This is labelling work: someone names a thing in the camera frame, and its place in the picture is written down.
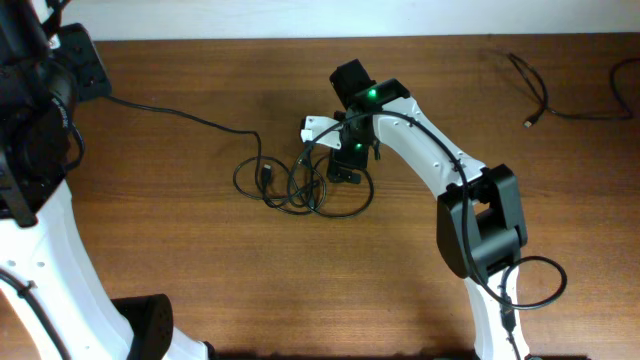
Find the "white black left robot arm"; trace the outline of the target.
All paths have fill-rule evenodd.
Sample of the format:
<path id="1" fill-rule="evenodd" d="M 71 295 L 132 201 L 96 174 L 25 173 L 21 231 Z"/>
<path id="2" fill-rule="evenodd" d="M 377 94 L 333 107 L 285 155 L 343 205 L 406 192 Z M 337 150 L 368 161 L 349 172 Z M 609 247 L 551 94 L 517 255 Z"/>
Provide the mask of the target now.
<path id="1" fill-rule="evenodd" d="M 112 87 L 62 1 L 1 5 L 1 290 L 44 359 L 211 359 L 163 294 L 110 298 L 81 241 L 67 175 L 81 102 Z"/>

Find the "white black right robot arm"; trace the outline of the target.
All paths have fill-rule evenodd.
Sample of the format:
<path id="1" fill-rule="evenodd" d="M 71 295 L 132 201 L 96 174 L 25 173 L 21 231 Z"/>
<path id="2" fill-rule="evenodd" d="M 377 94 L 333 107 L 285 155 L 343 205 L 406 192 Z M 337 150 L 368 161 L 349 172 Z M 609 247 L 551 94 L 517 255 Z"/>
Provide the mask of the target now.
<path id="1" fill-rule="evenodd" d="M 516 308 L 521 249 L 528 234 L 519 185 L 506 166 L 487 167 L 433 125 L 398 80 L 378 83 L 359 60 L 329 81 L 345 110 L 339 137 L 328 141 L 333 182 L 355 182 L 368 151 L 386 145 L 426 184 L 437 201 L 436 240 L 449 269 L 466 286 L 478 359 L 530 355 Z"/>

